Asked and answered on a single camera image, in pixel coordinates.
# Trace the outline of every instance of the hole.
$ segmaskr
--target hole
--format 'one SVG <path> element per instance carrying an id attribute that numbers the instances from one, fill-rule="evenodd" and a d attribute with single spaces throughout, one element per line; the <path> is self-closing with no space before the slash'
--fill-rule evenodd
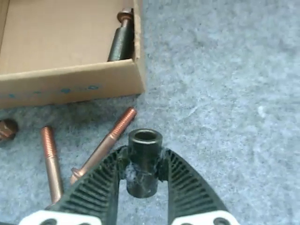
<path id="1" fill-rule="evenodd" d="M 230 223 L 227 219 L 219 217 L 214 220 L 214 225 L 230 225 Z"/>
<path id="2" fill-rule="evenodd" d="M 56 219 L 47 219 L 44 222 L 42 222 L 40 225 L 56 225 L 57 221 Z"/>
<path id="3" fill-rule="evenodd" d="M 153 141 L 156 137 L 156 134 L 150 131 L 141 131 L 135 134 L 135 138 L 141 141 Z"/>

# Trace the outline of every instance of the bolt head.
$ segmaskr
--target bolt head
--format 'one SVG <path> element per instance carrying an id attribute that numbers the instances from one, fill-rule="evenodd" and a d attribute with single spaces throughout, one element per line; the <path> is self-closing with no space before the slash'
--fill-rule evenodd
<path id="1" fill-rule="evenodd" d="M 133 21 L 133 9 L 132 8 L 124 8 L 117 15 L 119 22 L 121 23 L 124 19 L 129 19 Z"/>
<path id="2" fill-rule="evenodd" d="M 18 132 L 18 124 L 12 119 L 0 121 L 0 139 L 13 139 Z"/>

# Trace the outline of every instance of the threaded bolt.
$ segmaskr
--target threaded bolt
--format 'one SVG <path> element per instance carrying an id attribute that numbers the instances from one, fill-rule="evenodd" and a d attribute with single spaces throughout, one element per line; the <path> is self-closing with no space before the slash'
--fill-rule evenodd
<path id="1" fill-rule="evenodd" d="M 51 201 L 52 203 L 56 203 L 63 194 L 63 186 L 52 128 L 42 128 L 41 136 L 44 148 Z"/>
<path id="2" fill-rule="evenodd" d="M 72 168 L 73 175 L 71 176 L 71 184 L 75 183 L 94 165 L 99 163 L 101 159 L 107 155 L 109 150 L 117 142 L 118 138 L 128 127 L 130 122 L 135 118 L 137 111 L 133 107 L 129 107 L 120 117 L 113 129 L 105 136 L 101 143 L 96 147 L 89 159 L 84 163 L 80 170 Z"/>

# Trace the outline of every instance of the bolt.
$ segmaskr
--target bolt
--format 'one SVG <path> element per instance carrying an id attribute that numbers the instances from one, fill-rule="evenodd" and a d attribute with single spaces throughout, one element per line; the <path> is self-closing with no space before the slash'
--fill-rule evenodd
<path id="1" fill-rule="evenodd" d="M 18 130 L 18 124 L 14 120 L 0 120 L 0 141 L 5 139 L 13 139 Z"/>
<path id="2" fill-rule="evenodd" d="M 49 182 L 52 203 L 56 203 L 63 194 L 63 186 L 60 175 L 60 165 L 51 127 L 41 129 L 42 142 L 45 154 L 45 163 Z"/>
<path id="3" fill-rule="evenodd" d="M 125 8 L 117 14 L 121 26 L 116 30 L 109 52 L 108 62 L 126 60 L 134 50 L 134 15 L 132 8 Z"/>
<path id="4" fill-rule="evenodd" d="M 133 107 L 129 107 L 120 117 L 114 128 L 105 136 L 101 143 L 96 147 L 90 158 L 84 163 L 80 170 L 72 168 L 73 175 L 71 176 L 71 184 L 75 183 L 88 170 L 96 165 L 100 160 L 107 155 L 108 151 L 117 142 L 118 138 L 128 127 L 130 122 L 136 116 L 137 111 Z"/>

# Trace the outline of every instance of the gray carpet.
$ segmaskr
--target gray carpet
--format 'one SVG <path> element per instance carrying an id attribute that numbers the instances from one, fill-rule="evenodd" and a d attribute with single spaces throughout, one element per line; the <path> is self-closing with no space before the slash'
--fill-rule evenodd
<path id="1" fill-rule="evenodd" d="M 65 189 L 130 105 L 215 189 L 243 225 L 300 224 L 300 1 L 144 3 L 148 90 L 141 96 L 0 111 L 21 131 L 0 147 L 0 221 L 50 203 L 39 129 L 50 124 Z M 120 188 L 118 224 L 167 222 L 167 185 L 138 200 Z"/>

